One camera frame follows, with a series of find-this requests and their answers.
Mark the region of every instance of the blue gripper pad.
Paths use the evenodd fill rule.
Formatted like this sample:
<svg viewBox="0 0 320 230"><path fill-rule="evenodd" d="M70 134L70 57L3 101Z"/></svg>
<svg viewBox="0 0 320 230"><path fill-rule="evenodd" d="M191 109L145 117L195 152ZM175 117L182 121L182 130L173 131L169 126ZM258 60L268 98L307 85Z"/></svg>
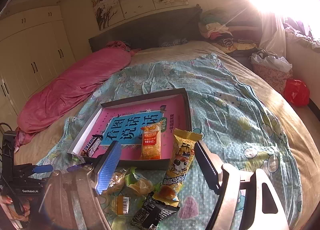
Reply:
<svg viewBox="0 0 320 230"><path fill-rule="evenodd" d="M42 165L42 166L36 166L33 168L33 172L40 174L40 173L46 173L51 172L53 170L53 167L51 165Z"/></svg>
<svg viewBox="0 0 320 230"><path fill-rule="evenodd" d="M121 151L121 144L114 140L107 149L106 153L102 156L98 165L95 167L94 170L95 173L97 173L95 190L99 195L102 194L102 191L108 188L111 177L120 160Z"/></svg>

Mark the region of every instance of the blue handle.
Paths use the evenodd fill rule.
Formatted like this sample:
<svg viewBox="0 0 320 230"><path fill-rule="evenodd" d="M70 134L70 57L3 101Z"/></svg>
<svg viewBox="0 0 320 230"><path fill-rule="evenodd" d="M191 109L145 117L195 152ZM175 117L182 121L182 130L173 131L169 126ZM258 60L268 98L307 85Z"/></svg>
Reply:
<svg viewBox="0 0 320 230"><path fill-rule="evenodd" d="M33 168L33 172L37 174L51 172L52 170L53 167L51 165L36 166Z"/></svg>
<svg viewBox="0 0 320 230"><path fill-rule="evenodd" d="M84 165L87 165L87 164L92 164L92 162L85 162L85 163L82 163L82 164L73 165L73 166L71 166L71 167L68 167L68 168L67 168L67 171L68 171L68 172L76 171L76 170L78 170L78 169L81 169Z"/></svg>

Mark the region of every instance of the pink blanket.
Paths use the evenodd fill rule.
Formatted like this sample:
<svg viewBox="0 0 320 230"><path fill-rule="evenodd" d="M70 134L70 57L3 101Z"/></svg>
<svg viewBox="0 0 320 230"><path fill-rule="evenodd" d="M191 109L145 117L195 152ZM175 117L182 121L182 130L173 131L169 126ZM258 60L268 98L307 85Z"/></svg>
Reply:
<svg viewBox="0 0 320 230"><path fill-rule="evenodd" d="M35 133L87 99L99 85L130 61L131 53L117 46L103 48L76 62L26 103L17 119L20 132L16 147L29 143Z"/></svg>

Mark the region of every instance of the white wardrobe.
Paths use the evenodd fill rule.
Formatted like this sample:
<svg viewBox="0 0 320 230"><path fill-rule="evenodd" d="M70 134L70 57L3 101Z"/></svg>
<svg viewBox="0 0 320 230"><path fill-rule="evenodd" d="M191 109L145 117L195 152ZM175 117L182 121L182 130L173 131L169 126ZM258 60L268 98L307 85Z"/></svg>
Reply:
<svg viewBox="0 0 320 230"><path fill-rule="evenodd" d="M0 122L14 130L28 99L74 62L59 6L35 8L1 20Z"/></svg>

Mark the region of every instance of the pink basket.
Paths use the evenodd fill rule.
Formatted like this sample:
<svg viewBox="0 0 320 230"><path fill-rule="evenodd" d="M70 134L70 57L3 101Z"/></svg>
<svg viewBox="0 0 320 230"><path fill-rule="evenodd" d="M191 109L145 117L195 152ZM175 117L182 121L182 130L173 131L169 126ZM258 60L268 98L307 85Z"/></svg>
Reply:
<svg viewBox="0 0 320 230"><path fill-rule="evenodd" d="M281 95L283 95L287 79L293 78L292 69L289 72L285 73L257 64L252 64L252 66L253 71Z"/></svg>

